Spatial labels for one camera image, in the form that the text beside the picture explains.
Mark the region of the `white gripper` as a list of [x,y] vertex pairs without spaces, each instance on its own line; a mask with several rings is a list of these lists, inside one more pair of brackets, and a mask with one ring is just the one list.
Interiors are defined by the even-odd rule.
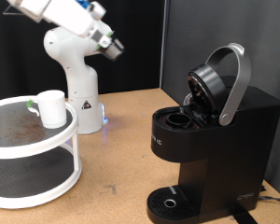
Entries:
[[[94,25],[91,14],[76,0],[51,0],[43,18],[82,37],[87,36]],[[91,39],[98,43],[98,49],[107,49],[113,42],[112,35],[103,35],[98,30],[93,32]]]

